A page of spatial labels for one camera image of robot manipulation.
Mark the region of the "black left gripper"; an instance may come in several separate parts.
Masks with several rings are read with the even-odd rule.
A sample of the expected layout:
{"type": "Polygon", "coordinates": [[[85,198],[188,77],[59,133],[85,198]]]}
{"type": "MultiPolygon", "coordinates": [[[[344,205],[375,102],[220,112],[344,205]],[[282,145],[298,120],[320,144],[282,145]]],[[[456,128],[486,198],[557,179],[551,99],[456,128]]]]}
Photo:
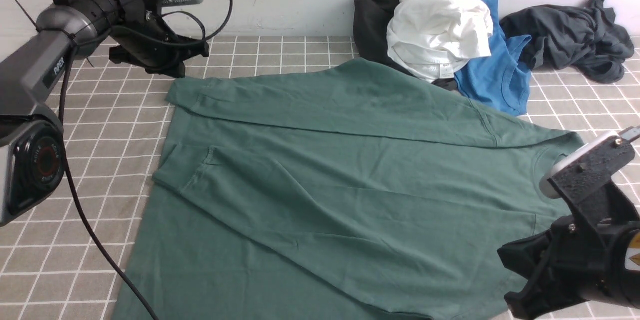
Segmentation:
{"type": "Polygon", "coordinates": [[[160,16],[161,8],[151,9],[143,0],[115,1],[119,28],[111,34],[118,46],[109,49],[110,62],[140,67],[151,75],[180,79],[186,76],[186,61],[210,55],[208,42],[176,47],[178,35],[160,16]]]}

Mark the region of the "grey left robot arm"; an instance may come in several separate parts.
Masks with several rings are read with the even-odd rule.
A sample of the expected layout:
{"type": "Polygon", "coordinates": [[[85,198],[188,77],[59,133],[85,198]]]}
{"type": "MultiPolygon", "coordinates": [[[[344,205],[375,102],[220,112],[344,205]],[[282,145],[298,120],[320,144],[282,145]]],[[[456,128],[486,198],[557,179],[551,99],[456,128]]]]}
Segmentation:
{"type": "Polygon", "coordinates": [[[53,0],[35,21],[37,35],[0,66],[2,225],[42,203],[65,174],[64,126],[46,101],[74,61],[89,58],[107,38],[114,64],[147,74],[183,77],[185,62],[206,57],[206,39],[176,34],[166,7],[203,0],[53,0]]]}

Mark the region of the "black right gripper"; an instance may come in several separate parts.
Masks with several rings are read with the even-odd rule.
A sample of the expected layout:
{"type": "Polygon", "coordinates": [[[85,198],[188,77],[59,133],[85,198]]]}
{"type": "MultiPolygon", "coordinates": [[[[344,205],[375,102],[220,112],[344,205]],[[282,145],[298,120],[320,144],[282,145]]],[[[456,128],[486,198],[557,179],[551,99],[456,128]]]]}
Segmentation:
{"type": "Polygon", "coordinates": [[[585,302],[639,307],[639,222],[599,223],[595,238],[571,224],[553,225],[547,232],[503,245],[497,250],[503,267],[526,280],[519,292],[504,299],[514,317],[535,320],[585,302]],[[535,275],[544,252],[550,254],[547,272],[535,275]]]}

